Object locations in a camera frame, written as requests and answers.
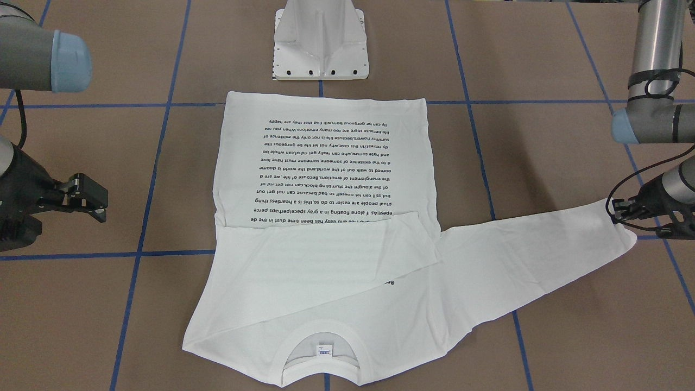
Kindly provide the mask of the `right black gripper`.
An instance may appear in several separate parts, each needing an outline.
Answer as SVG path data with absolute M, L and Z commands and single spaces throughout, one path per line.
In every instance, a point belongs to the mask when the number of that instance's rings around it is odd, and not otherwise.
M 8 251 L 32 245 L 42 234 L 35 213 L 80 212 L 106 223 L 109 193 L 84 173 L 60 184 L 18 146 L 2 143 L 1 201 L 1 250 Z

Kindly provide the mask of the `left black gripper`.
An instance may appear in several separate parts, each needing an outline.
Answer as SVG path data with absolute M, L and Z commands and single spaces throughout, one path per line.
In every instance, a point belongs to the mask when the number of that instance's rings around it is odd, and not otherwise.
M 656 228 L 660 238 L 694 239 L 694 203 L 681 202 L 668 195 L 660 181 L 645 184 L 635 199 L 613 199 L 611 207 L 615 218 L 647 219 L 668 216 L 671 222 Z

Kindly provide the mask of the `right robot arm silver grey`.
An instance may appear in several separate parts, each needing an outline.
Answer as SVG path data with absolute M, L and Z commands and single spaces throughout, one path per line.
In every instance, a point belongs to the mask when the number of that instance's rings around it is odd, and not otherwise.
M 87 213 L 106 221 L 107 189 L 84 173 L 54 180 L 24 151 L 27 117 L 22 91 L 80 92 L 92 79 L 90 51 L 84 40 L 45 30 L 14 3 L 2 2 L 1 87 L 15 92 L 21 136 L 1 138 L 1 250 L 32 245 L 42 234 L 37 213 Z

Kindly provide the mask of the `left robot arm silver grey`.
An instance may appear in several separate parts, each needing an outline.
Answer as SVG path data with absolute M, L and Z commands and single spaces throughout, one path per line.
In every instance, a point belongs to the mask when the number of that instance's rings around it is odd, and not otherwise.
M 686 1 L 642 1 L 638 7 L 628 102 L 611 119 L 611 134 L 623 144 L 694 143 L 693 104 L 676 104 L 674 91 L 683 74 L 683 26 L 692 7 Z M 665 171 L 628 199 L 610 197 L 605 209 L 616 224 L 668 216 L 670 222 L 651 228 L 660 238 L 694 238 L 693 148 L 678 154 L 679 164 Z

